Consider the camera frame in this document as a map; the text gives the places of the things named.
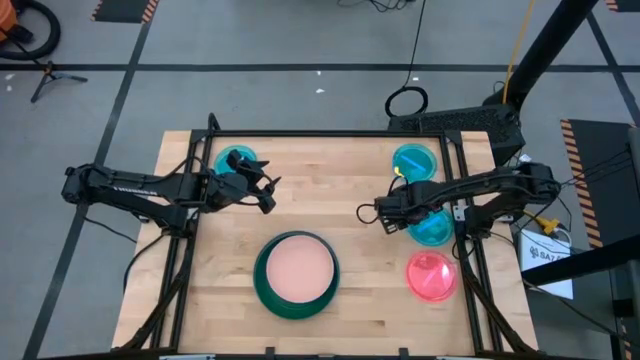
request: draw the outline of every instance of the black stand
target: black stand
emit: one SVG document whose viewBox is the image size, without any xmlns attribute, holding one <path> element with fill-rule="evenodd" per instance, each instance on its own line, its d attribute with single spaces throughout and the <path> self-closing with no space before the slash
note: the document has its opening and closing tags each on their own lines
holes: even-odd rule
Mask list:
<svg viewBox="0 0 640 360">
<path fill-rule="evenodd" d="M 2 32 L 2 34 L 4 36 L 6 36 L 7 39 L 9 41 L 11 41 L 15 46 L 17 46 L 18 49 L 20 49 L 20 51 L 22 51 L 25 54 L 29 54 L 29 51 L 27 49 L 25 49 L 24 46 L 22 46 L 19 41 L 15 40 L 11 36 L 11 34 L 9 34 L 8 31 L 6 31 L 2 27 L 0 27 L 0 32 Z M 75 80 L 75 81 L 78 81 L 78 82 L 81 82 L 81 83 L 85 83 L 85 82 L 89 81 L 89 79 L 83 78 L 83 77 L 80 77 L 80 76 L 68 75 L 68 74 L 64 74 L 64 73 L 61 73 L 61 72 L 54 72 L 55 64 L 51 60 L 49 60 L 46 65 L 42 64 L 41 62 L 39 62 L 35 58 L 31 59 L 31 61 L 33 61 L 36 65 L 42 67 L 42 71 L 44 72 L 44 74 L 42 75 L 42 79 L 40 79 L 40 83 L 38 84 L 38 87 L 36 88 L 35 93 L 33 93 L 33 96 L 31 97 L 31 103 L 35 103 L 36 101 L 38 101 L 38 98 L 40 97 L 40 92 L 42 91 L 42 89 L 44 88 L 45 85 L 50 84 L 50 83 L 52 83 L 52 82 L 54 82 L 56 80 L 71 79 L 71 80 Z"/>
</svg>

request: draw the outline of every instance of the wooden tabletop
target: wooden tabletop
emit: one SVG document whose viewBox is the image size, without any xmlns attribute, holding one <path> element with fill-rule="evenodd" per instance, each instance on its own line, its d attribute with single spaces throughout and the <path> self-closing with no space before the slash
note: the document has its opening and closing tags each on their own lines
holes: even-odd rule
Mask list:
<svg viewBox="0 0 640 360">
<path fill-rule="evenodd" d="M 189 132 L 166 132 L 155 174 L 166 174 L 187 152 Z M 491 170 L 493 157 L 485 133 L 463 133 L 470 174 Z M 435 181 L 444 181 L 439 143 L 425 138 L 233 138 L 214 139 L 212 159 L 229 145 L 251 147 L 272 177 L 282 176 L 269 215 L 255 207 L 230 206 L 200 218 L 179 351 L 207 353 L 395 355 L 406 347 L 412 355 L 472 355 L 473 344 L 454 241 L 434 248 L 458 270 L 458 289 L 446 301 L 420 301 L 407 288 L 405 267 L 412 253 L 425 247 L 406 231 L 385 235 L 378 223 L 364 225 L 355 216 L 361 203 L 385 194 L 393 152 L 421 143 L 438 159 Z M 454 175 L 456 154 L 450 147 Z M 482 203 L 487 197 L 476 199 Z M 340 288 L 320 314 L 286 320 L 259 301 L 252 282 L 254 262 L 277 234 L 306 230 L 334 249 L 341 271 Z M 510 238 L 507 225 L 494 232 Z M 142 226 L 137 251 L 159 229 Z M 113 345 L 126 342 L 158 300 L 169 240 L 145 253 L 133 267 Z M 513 247 L 504 240 L 484 242 L 495 303 L 529 345 L 537 347 L 533 324 Z M 484 346 L 490 349 L 486 313 L 478 304 Z M 173 309 L 165 319 L 169 338 Z"/>
</svg>

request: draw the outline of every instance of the cyan petri dish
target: cyan petri dish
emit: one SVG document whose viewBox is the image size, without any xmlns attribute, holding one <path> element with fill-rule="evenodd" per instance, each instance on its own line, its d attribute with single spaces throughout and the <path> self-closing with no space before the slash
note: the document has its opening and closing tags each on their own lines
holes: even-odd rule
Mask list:
<svg viewBox="0 0 640 360">
<path fill-rule="evenodd" d="M 409 234 L 425 246 L 444 245 L 453 235 L 453 217 L 445 209 L 430 212 L 419 224 L 409 225 Z"/>
<path fill-rule="evenodd" d="M 396 168 L 410 183 L 429 180 L 436 173 L 436 157 L 423 145 L 402 145 L 393 154 L 394 175 L 397 175 Z"/>
<path fill-rule="evenodd" d="M 247 158 L 253 161 L 258 160 L 256 153 L 253 152 L 253 150 L 251 150 L 250 148 L 244 145 L 232 145 L 226 147 L 220 152 L 220 154 L 218 154 L 218 156 L 216 156 L 216 160 L 213 162 L 213 170 L 216 172 L 216 174 L 235 172 L 233 169 L 231 169 L 229 164 L 227 164 L 227 157 L 232 150 L 238 150 L 243 158 Z"/>
</svg>

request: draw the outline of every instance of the white paper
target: white paper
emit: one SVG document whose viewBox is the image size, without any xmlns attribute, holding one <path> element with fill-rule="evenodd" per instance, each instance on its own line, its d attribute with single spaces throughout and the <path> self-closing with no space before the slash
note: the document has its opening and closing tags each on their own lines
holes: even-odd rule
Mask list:
<svg viewBox="0 0 640 360">
<path fill-rule="evenodd" d="M 566 246 L 570 246 L 564 241 L 558 240 Z M 520 270 L 525 271 L 545 265 L 556 260 L 564 259 L 571 256 L 569 249 L 560 245 L 551 238 L 536 234 L 528 230 L 522 230 L 520 240 Z M 562 280 L 555 283 L 540 286 L 541 289 L 561 296 L 566 299 L 573 300 L 573 280 Z"/>
</svg>

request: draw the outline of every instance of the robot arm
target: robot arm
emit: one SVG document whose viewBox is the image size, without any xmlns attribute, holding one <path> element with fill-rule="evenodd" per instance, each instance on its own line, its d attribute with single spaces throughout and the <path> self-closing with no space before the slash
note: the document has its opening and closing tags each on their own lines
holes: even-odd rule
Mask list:
<svg viewBox="0 0 640 360">
<path fill-rule="evenodd" d="M 247 160 L 232 151 L 227 163 L 235 173 L 215 174 L 213 170 L 177 173 L 189 160 L 193 159 L 186 159 L 165 176 L 117 171 L 96 164 L 70 167 L 65 172 L 62 197 L 72 204 L 110 205 L 140 219 L 153 220 L 161 228 L 178 231 L 184 228 L 189 209 L 211 213 L 231 204 L 243 204 L 258 206 L 268 214 L 275 207 L 272 195 L 280 179 L 272 180 L 263 172 L 268 161 Z M 259 188 L 258 182 L 263 178 L 268 184 Z M 169 204 L 161 205 L 141 196 L 161 197 Z M 242 202 L 248 196 L 258 201 Z"/>
<path fill-rule="evenodd" d="M 446 202 L 498 193 L 482 206 L 465 209 L 467 233 L 486 237 L 499 217 L 520 212 L 527 204 L 546 205 L 560 193 L 548 166 L 536 163 L 516 168 L 499 167 L 463 179 L 437 183 L 417 181 L 393 189 L 387 196 L 374 200 L 374 209 L 387 234 L 415 225 L 438 211 Z"/>
</svg>

